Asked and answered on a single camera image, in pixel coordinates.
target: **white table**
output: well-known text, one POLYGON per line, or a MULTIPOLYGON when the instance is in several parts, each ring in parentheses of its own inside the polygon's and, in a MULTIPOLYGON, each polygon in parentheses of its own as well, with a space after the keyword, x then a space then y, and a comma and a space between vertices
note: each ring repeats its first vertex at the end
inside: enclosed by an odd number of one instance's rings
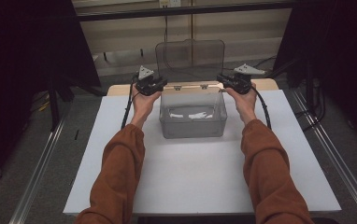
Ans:
MULTIPOLYGON (((311 212, 338 211, 340 206, 282 91, 261 91, 272 129, 286 148, 294 184, 311 212)), ((159 100, 146 122, 146 156, 136 192, 134 215, 204 216, 253 213, 242 174, 240 151, 243 124, 234 100, 224 94, 228 113, 224 135, 218 138, 164 139, 159 100)), ((89 193, 100 172, 103 149, 120 129, 127 96, 107 96, 93 126, 64 213, 76 215, 89 207, 89 193)), ((264 120, 257 101, 256 114, 264 120)))

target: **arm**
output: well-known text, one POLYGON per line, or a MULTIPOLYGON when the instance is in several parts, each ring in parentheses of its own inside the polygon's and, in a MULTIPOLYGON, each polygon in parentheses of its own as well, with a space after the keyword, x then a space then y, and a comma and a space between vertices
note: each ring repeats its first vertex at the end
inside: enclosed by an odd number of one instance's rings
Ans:
POLYGON ((91 190, 91 207, 83 210, 75 223, 130 223, 145 155, 141 128, 161 95, 137 95, 136 88, 133 92, 136 97, 132 121, 107 143, 102 169, 91 190))
POLYGON ((313 223, 307 204, 290 177, 286 151, 255 116, 255 92, 227 92, 236 100, 236 109, 246 125, 241 144, 246 156, 243 172, 257 223, 313 223))

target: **wrist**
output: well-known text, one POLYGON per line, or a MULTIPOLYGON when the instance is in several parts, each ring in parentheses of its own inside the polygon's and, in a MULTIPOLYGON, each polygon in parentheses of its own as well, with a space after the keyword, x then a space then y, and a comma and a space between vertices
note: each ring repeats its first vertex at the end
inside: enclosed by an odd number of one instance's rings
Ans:
POLYGON ((250 123, 252 120, 257 119, 257 117, 255 116, 254 113, 246 114, 242 118, 243 118, 243 122, 245 123, 245 125, 250 123))
POLYGON ((142 129, 146 120, 147 117, 134 115, 130 123, 135 125, 137 128, 142 129))

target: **orange jacket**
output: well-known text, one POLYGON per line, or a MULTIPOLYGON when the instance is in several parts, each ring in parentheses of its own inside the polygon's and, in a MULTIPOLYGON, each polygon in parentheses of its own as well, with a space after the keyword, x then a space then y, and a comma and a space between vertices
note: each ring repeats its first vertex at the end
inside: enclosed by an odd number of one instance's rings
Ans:
MULTIPOLYGON (((277 137, 257 119, 242 134, 243 173, 257 223, 313 223, 277 137)), ((143 132, 129 124, 108 142, 91 191, 91 207, 78 215, 76 223, 130 223, 145 154, 143 138, 143 132)))

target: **metal frame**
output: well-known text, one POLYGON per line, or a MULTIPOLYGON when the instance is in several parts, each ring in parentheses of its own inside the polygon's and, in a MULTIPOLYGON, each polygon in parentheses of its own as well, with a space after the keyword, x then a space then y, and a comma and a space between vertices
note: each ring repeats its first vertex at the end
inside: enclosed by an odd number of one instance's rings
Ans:
POLYGON ((36 168, 31 176, 26 190, 21 196, 21 200, 16 206, 15 212, 13 213, 12 218, 9 221, 9 224, 22 224, 27 218, 27 215, 30 211, 31 205, 33 203, 34 198, 36 197, 36 193, 38 191, 39 185, 41 183, 42 177, 45 174, 45 170, 50 162, 50 157, 55 149, 57 141, 59 140, 60 133, 64 127, 64 122, 71 108, 71 104, 67 106, 62 115, 59 123, 57 124, 56 129, 50 133, 50 138, 48 139, 47 144, 44 147, 41 158, 36 165, 36 168))
POLYGON ((234 12, 234 11, 255 11, 268 9, 283 9, 292 7, 308 7, 315 4, 325 2, 324 0, 286 0, 277 2, 263 3, 246 3, 232 5, 217 5, 205 7, 168 7, 168 8, 152 8, 132 11, 117 11, 117 12, 97 12, 97 13, 79 13, 77 17, 71 18, 78 21, 107 21, 132 18, 146 17, 161 17, 161 16, 178 16, 192 14, 206 14, 218 12, 234 12))
MULTIPOLYGON (((307 111, 306 100, 301 92, 292 91, 293 97, 295 101, 298 103, 300 108, 303 111, 307 111)), ((334 146, 333 142, 331 141, 330 137, 328 136, 327 132, 323 129, 321 124, 316 122, 316 119, 313 115, 306 112, 306 118, 310 125, 312 125, 312 130, 318 137, 319 141, 321 142, 322 147, 324 148, 325 152, 327 153, 330 161, 338 171, 341 179, 344 181, 345 185, 347 186, 350 194, 352 195, 354 201, 357 203, 357 179, 350 171, 348 165, 344 162, 341 155, 339 154, 336 146, 334 146)))

